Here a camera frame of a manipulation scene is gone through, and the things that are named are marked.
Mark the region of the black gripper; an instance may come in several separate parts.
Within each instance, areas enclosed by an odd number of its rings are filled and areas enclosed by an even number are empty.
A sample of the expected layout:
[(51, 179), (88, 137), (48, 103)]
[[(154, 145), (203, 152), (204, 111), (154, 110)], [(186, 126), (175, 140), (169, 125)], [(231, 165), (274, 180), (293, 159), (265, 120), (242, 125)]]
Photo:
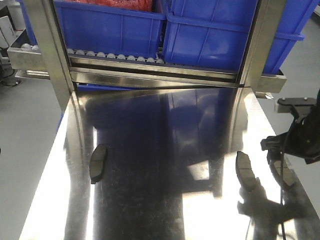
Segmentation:
[(320, 96), (283, 97), (277, 100), (279, 113), (291, 113), (293, 121), (287, 132), (261, 141), (268, 150), (267, 163), (273, 175), (281, 175), (282, 154), (304, 159), (306, 164), (320, 160)]

